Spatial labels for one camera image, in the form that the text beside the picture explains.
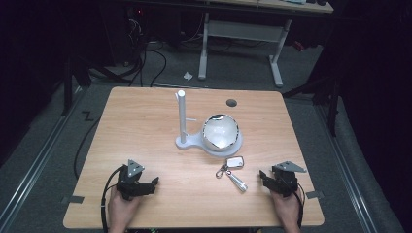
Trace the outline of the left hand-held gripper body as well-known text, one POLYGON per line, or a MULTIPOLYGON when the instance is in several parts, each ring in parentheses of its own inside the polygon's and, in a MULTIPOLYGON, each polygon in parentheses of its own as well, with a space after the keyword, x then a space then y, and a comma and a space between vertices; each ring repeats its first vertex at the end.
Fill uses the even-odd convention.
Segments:
POLYGON ((136 189, 144 170, 143 165, 132 159, 129 159, 126 165, 120 167, 117 191, 121 193, 124 200, 131 201, 136 196, 136 189))

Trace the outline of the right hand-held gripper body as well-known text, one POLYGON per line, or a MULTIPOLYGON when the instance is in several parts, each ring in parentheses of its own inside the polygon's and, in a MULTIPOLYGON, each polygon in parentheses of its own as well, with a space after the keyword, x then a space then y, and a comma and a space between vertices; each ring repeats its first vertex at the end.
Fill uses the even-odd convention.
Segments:
POLYGON ((306 173, 306 170, 291 161, 285 161, 272 166, 274 184, 272 190, 282 194, 284 197, 290 196, 297 191, 298 181, 296 173, 306 173))

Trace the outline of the keychain with white tag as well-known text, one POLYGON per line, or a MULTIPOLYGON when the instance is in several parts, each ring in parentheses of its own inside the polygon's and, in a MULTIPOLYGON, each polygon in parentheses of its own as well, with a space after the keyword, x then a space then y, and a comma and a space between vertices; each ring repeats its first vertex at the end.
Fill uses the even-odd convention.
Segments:
POLYGON ((232 172, 233 169, 241 169, 243 167, 244 159, 242 156, 234 156, 227 158, 225 160, 225 163, 216 172, 215 177, 217 179, 220 179, 223 176, 223 174, 226 174, 241 192, 246 192, 248 190, 247 185, 241 179, 235 176, 232 172))

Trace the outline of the person's left hand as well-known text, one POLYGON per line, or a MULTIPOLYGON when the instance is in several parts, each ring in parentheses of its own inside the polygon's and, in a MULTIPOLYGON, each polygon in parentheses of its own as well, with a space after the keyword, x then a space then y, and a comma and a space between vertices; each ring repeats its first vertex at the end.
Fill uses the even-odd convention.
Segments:
POLYGON ((134 197, 131 201, 124 200, 115 187, 111 189, 109 201, 110 227, 127 228, 138 209, 141 196, 134 197))

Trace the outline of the person's right hand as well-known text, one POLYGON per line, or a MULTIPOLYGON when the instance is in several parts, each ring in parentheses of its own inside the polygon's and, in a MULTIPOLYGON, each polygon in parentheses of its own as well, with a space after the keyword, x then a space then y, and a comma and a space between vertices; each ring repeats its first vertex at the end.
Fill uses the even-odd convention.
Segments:
POLYGON ((301 194, 296 192, 288 197, 275 191, 271 191, 270 194, 274 202, 275 213, 282 227, 298 226, 301 194))

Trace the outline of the shiny metal bowl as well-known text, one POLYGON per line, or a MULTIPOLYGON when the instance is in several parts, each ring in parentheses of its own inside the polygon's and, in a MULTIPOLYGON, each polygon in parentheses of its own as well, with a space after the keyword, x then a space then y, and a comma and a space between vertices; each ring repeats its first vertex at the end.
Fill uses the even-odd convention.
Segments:
POLYGON ((240 130, 232 116, 217 114, 204 122, 201 136, 209 150, 221 152, 231 149, 238 142, 240 130))

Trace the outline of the white stand with pole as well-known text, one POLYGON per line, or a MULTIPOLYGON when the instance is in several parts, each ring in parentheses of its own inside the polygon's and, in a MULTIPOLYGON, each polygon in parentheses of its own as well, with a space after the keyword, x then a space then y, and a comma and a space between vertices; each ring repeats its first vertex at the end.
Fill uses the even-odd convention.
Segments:
POLYGON ((180 134, 175 140, 175 145, 178 149, 180 150, 187 150, 189 148, 199 148, 204 150, 210 155, 216 156, 216 157, 230 157, 234 155, 236 152, 240 150, 243 144, 243 135, 240 130, 240 137, 238 139, 238 142, 229 150, 225 151, 212 151, 209 150, 205 144, 202 141, 202 136, 201 136, 201 130, 205 120, 201 124, 201 129, 195 133, 195 134, 189 134, 187 132, 187 117, 186 117, 186 93, 181 89, 178 90, 176 93, 176 99, 178 101, 178 111, 179 111, 179 129, 180 129, 180 134))

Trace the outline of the black metal stand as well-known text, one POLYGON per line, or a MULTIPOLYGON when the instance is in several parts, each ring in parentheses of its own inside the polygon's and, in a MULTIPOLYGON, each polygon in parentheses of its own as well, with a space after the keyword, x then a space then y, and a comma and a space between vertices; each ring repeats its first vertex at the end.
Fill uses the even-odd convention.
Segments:
POLYGON ((64 100, 62 112, 64 116, 67 116, 72 108, 73 79, 77 81, 80 87, 89 87, 91 85, 91 78, 88 74, 88 66, 86 60, 78 55, 70 56, 64 63, 64 100))
POLYGON ((297 88, 283 93, 284 98, 291 98, 298 93, 313 93, 312 102, 314 105, 328 104, 328 114, 326 118, 327 129, 335 137, 335 122, 338 114, 337 105, 341 78, 324 77, 315 81, 308 82, 297 88))

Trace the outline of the wooden desk with white legs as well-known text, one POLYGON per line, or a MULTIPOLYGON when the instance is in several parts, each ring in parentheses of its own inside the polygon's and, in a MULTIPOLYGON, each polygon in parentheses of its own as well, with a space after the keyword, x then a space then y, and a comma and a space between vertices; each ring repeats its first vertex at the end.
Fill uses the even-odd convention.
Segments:
MULTIPOLYGON (((250 7, 252 10, 279 10, 281 13, 308 14, 309 16, 331 15, 333 7, 328 0, 200 0, 206 7, 250 7)), ((288 37, 292 18, 287 17, 283 25, 269 26, 252 22, 235 22, 233 19, 210 19, 204 14, 202 51, 200 53, 198 78, 205 80, 208 64, 208 40, 210 37, 240 39, 275 43, 274 53, 268 56, 274 83, 283 86, 278 59, 288 37)))

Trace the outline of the metal floor rail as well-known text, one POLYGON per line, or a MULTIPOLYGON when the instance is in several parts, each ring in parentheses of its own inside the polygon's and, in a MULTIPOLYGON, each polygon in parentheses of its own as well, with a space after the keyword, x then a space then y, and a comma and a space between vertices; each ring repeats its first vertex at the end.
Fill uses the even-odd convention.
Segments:
POLYGON ((333 155, 336 160, 336 164, 341 174, 342 181, 345 185, 352 206, 357 214, 360 225, 364 233, 378 233, 374 220, 366 207, 363 195, 357 185, 355 178, 350 170, 350 167, 345 159, 343 150, 341 149, 338 140, 330 133, 327 123, 326 112, 323 107, 315 106, 317 116, 322 122, 322 126, 328 137, 329 143, 333 149, 333 155))
POLYGON ((59 90, 48 106, 30 124, 12 156, 0 168, 0 233, 9 231, 49 161, 74 108, 86 92, 86 87, 76 87, 71 107, 64 110, 64 94, 63 90, 59 90))

